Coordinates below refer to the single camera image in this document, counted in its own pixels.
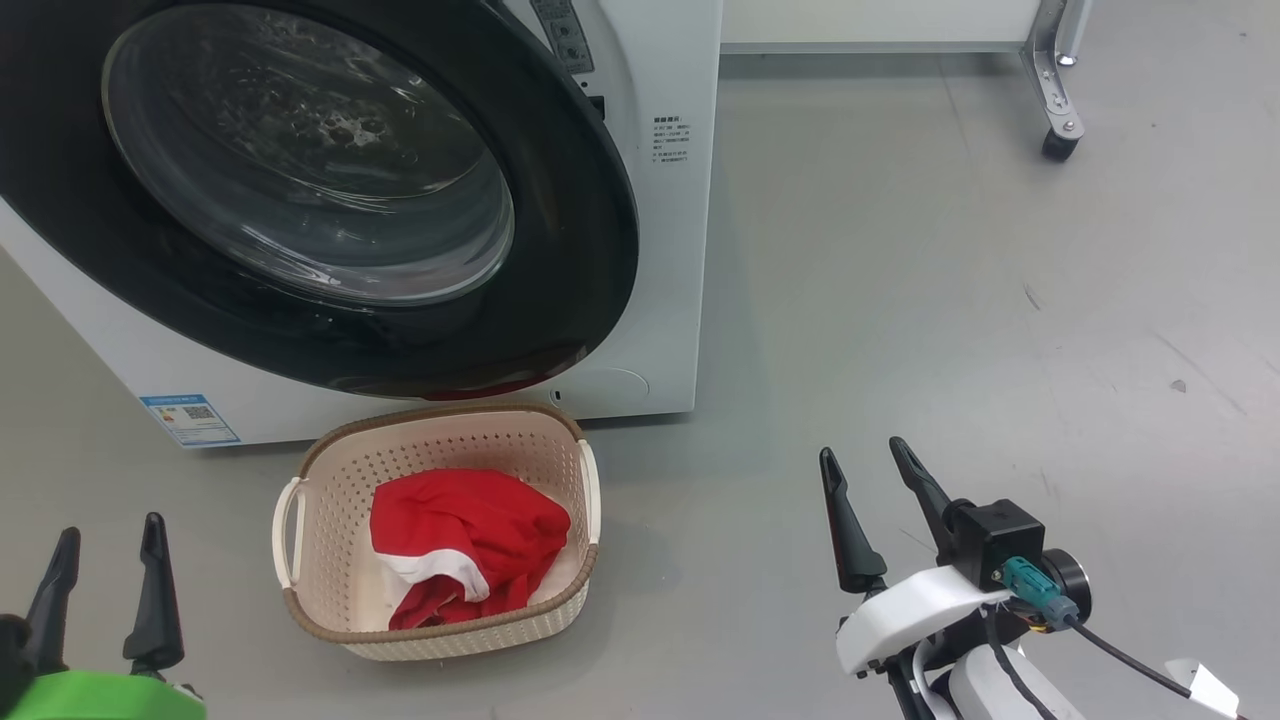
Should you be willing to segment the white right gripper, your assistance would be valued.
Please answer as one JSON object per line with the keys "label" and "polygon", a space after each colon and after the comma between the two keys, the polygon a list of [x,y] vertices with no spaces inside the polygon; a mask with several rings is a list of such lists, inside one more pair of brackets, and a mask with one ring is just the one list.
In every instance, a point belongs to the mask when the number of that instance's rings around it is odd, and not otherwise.
{"label": "white right gripper", "polygon": [[[966,500],[950,498],[904,438],[891,437],[890,452],[904,484],[916,497],[937,556],[955,557],[954,518],[966,507]],[[836,653],[845,674],[869,671],[873,661],[884,661],[945,630],[980,606],[1000,605],[1012,597],[1002,585],[983,591],[951,566],[916,571],[886,589],[887,565],[861,529],[849,502],[847,480],[831,447],[820,450],[819,469],[840,589],[876,594],[863,601],[836,633]]]}

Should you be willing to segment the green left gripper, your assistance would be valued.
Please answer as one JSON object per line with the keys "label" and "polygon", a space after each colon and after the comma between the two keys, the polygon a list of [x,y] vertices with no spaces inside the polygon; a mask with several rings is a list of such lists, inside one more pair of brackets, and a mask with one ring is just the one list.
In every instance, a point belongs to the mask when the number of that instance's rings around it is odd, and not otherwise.
{"label": "green left gripper", "polygon": [[123,657],[131,674],[68,670],[63,652],[70,593],[78,582],[81,530],[59,536],[26,620],[26,659],[33,683],[0,720],[209,720],[204,700],[187,685],[157,678],[186,657],[166,523],[157,512],[143,521],[140,561],[143,583]]}

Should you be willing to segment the red and white garment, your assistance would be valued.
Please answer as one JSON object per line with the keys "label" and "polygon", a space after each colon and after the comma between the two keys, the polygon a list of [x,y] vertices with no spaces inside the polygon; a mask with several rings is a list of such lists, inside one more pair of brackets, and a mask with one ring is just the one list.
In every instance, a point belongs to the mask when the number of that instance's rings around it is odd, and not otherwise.
{"label": "red and white garment", "polygon": [[571,518],[503,471],[431,469],[380,484],[369,529],[388,628],[407,632],[527,607],[568,542]]}

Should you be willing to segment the washing machine glass door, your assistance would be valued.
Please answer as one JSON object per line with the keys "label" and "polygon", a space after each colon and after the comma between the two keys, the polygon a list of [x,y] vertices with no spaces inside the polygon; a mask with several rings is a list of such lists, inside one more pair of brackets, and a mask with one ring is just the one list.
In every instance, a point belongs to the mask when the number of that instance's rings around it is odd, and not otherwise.
{"label": "washing machine glass door", "polygon": [[141,316],[349,395],[548,380],[637,273],[605,122],[503,0],[0,0],[0,199]]}

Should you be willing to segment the cream basket with brown rim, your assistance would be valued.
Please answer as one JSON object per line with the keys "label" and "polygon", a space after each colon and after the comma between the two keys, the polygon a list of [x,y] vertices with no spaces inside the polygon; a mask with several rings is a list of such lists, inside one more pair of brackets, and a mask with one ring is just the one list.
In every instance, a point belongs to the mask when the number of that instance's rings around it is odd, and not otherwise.
{"label": "cream basket with brown rim", "polygon": [[[438,468],[494,469],[529,483],[570,515],[567,546],[526,609],[392,632],[369,532],[372,496]],[[545,405],[489,404],[393,413],[324,436],[280,492],[271,551],[285,607],[310,635],[376,662],[438,661],[567,629],[586,602],[600,530],[599,473],[579,424]]]}

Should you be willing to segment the white front-load washing machine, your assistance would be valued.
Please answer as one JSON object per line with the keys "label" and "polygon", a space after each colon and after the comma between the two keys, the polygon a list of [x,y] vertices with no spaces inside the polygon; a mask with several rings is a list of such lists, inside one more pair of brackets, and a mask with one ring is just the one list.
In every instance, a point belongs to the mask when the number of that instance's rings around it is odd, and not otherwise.
{"label": "white front-load washing machine", "polygon": [[[561,63],[530,0],[503,4]],[[384,413],[484,400],[548,404],[575,419],[689,413],[698,382],[723,0],[573,0],[573,6],[595,70],[567,73],[602,114],[623,159],[637,209],[639,255],[614,329],[584,360],[548,380],[444,401],[310,386],[205,348],[141,316],[44,245],[1,199],[0,247],[147,414],[138,397],[204,395],[239,445],[315,439]],[[682,117],[692,126],[686,161],[652,161],[657,117]]]}

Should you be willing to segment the blue energy label sticker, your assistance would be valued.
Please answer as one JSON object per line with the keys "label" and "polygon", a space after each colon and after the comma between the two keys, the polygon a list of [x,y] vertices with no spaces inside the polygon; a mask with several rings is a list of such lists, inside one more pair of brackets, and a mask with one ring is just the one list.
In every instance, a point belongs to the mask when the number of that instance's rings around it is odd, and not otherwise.
{"label": "blue energy label sticker", "polygon": [[142,396],[138,401],[182,447],[224,447],[241,443],[238,434],[204,395]]}

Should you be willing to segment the small printed text sticker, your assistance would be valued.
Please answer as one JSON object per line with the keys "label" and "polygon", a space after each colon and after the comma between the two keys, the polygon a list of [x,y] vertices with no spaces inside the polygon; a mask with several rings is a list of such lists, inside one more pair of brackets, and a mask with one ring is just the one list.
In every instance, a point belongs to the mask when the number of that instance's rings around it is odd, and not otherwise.
{"label": "small printed text sticker", "polygon": [[692,126],[682,117],[657,117],[652,123],[650,140],[653,163],[686,161],[692,146]]}

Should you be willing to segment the white cabinet panel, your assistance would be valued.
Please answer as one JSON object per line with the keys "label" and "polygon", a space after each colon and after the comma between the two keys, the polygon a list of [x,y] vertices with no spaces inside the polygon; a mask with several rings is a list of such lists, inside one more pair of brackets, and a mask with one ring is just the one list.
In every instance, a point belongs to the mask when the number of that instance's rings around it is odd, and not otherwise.
{"label": "white cabinet panel", "polygon": [[719,50],[750,54],[1005,53],[1041,0],[724,0]]}

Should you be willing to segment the grey warning sticker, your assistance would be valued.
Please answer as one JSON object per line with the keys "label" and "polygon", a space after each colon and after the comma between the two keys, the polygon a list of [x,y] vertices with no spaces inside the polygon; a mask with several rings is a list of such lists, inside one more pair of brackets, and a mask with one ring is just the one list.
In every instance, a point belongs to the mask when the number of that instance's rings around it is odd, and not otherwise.
{"label": "grey warning sticker", "polygon": [[595,70],[588,36],[573,0],[530,0],[550,50],[572,76]]}

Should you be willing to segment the silver metal frame leg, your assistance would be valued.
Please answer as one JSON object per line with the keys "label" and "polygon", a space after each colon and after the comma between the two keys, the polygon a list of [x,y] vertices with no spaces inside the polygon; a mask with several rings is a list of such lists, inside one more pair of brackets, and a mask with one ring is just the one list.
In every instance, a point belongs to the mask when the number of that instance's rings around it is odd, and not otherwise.
{"label": "silver metal frame leg", "polygon": [[1082,35],[1093,4],[1094,0],[1038,0],[1019,53],[1050,123],[1048,131],[1079,140],[1084,137],[1084,126],[1068,94],[1062,69],[1079,60]]}

